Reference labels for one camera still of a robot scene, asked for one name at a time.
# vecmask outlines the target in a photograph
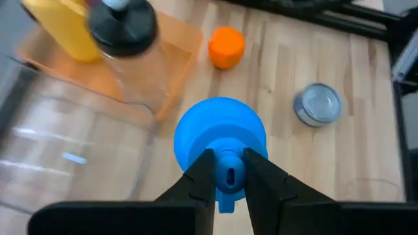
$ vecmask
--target wooden tabletop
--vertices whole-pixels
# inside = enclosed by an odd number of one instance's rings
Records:
[[[384,42],[223,1],[151,2],[204,34],[198,63],[168,118],[155,130],[135,119],[146,115],[140,110],[42,79],[1,152],[2,203],[34,211],[57,200],[153,200],[182,175],[172,147],[178,120],[216,96],[251,106],[265,125],[269,159],[314,189],[336,200],[404,200]],[[381,7],[381,1],[363,4]],[[244,57],[230,70],[207,59],[208,39],[222,25],[246,37]],[[332,86],[343,100],[342,118],[329,127],[307,127],[293,112],[293,97],[312,82]],[[85,162],[68,160],[68,153]],[[216,213],[214,234],[251,234],[246,207],[243,199],[234,214]],[[27,220],[3,207],[0,215],[0,225]]]

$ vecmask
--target orange plastic tray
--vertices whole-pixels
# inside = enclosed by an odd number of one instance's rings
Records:
[[[169,95],[156,119],[162,120],[182,92],[203,41],[200,29],[161,12],[157,13],[163,49],[170,66]],[[104,61],[81,63],[67,55],[41,27],[36,28],[17,49],[22,59],[53,77],[124,102],[123,91]]]

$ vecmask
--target tin can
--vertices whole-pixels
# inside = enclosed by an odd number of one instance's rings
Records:
[[[293,108],[299,119],[311,127],[326,126],[342,114],[340,96],[322,83],[311,84],[300,92],[295,97]]]

